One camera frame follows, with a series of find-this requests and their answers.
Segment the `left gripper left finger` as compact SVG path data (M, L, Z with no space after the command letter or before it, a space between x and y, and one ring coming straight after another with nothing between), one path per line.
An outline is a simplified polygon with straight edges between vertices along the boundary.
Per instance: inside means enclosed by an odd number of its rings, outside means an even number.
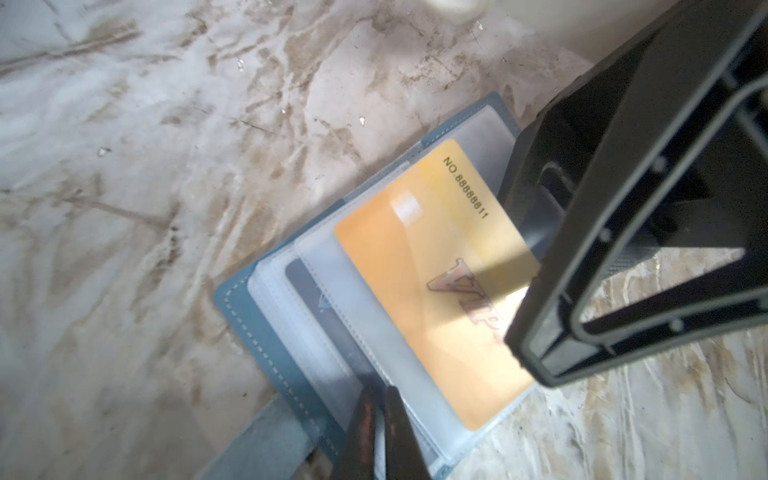
M333 479L375 478L375 400L375 390L365 387L349 424L344 449L333 467Z

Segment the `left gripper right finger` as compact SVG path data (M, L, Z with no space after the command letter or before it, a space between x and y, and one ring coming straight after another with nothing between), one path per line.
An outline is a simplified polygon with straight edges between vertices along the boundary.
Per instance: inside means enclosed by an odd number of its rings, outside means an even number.
M385 470L387 480L430 480L427 465L399 390L384 392Z

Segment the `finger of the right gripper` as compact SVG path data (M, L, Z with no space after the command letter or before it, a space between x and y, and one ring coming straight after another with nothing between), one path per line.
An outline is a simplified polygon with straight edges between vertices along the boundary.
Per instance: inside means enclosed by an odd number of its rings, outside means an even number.
M557 94L518 137L497 199L539 261L647 48L647 39L625 42Z
M767 5L681 1L633 38L648 48L505 336L551 388L767 321ZM662 247L743 256L583 319Z

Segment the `blue leather card holder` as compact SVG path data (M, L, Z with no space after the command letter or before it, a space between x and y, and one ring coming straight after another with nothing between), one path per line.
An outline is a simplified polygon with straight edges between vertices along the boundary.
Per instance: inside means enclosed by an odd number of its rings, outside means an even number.
M403 155L325 209L215 291L214 301L266 372L279 396L204 470L207 479L284 479L312 449L336 460L365 386L345 364L286 278L303 261L376 372L405 401L430 475L443 479L486 435L462 426L332 229L442 141L454 140L498 192L520 126L491 93L439 125Z

